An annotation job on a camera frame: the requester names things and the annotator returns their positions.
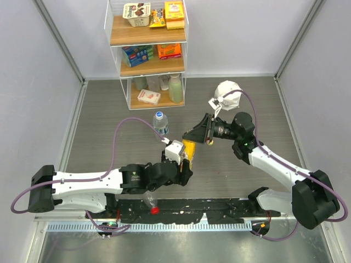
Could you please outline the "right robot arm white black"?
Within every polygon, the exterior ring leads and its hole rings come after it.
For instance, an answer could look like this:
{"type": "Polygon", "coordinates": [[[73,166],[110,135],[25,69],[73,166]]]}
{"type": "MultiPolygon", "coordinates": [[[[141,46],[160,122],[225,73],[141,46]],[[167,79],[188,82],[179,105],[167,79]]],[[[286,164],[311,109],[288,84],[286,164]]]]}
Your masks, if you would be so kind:
{"type": "Polygon", "coordinates": [[[252,117],[246,112],[237,113],[231,123],[207,113],[182,138],[199,144],[210,144],[214,138],[232,140],[237,159],[266,172],[287,188],[286,193],[268,188],[255,192],[256,198],[247,203],[253,216],[267,210],[279,211],[293,215],[303,227],[312,230],[340,210],[326,173],[310,172],[274,154],[257,140],[254,129],[252,117]]]}

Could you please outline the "clear bottle blue white label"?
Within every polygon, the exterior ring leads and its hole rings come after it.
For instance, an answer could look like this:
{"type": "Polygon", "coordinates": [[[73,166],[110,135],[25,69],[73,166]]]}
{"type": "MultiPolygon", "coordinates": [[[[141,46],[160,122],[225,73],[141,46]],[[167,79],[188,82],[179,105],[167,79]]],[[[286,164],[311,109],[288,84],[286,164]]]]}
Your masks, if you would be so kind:
{"type": "Polygon", "coordinates": [[[164,136],[168,133],[168,117],[163,112],[156,112],[153,116],[152,123],[159,135],[164,136]]]}

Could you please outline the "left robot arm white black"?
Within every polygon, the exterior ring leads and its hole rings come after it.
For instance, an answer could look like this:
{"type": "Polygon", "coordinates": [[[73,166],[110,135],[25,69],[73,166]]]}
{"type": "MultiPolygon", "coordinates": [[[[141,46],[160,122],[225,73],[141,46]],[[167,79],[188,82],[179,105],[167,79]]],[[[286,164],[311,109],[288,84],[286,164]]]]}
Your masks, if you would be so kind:
{"type": "Polygon", "coordinates": [[[129,164],[109,173],[64,173],[44,165],[31,179],[28,211],[69,208],[111,218],[117,212],[113,196],[143,195],[173,184],[185,186],[192,175],[187,159],[177,163],[162,158],[159,163],[129,164]]]}

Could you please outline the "yellow honey pomelo bottle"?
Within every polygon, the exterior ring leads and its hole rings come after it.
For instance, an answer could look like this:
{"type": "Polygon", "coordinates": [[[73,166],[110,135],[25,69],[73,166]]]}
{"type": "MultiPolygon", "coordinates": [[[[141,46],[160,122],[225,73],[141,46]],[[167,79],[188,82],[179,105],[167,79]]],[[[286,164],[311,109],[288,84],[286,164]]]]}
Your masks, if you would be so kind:
{"type": "Polygon", "coordinates": [[[189,168],[192,169],[195,150],[196,150],[196,143],[189,140],[184,140],[184,139],[182,140],[182,143],[185,147],[182,154],[182,158],[187,159],[189,161],[189,168]]]}

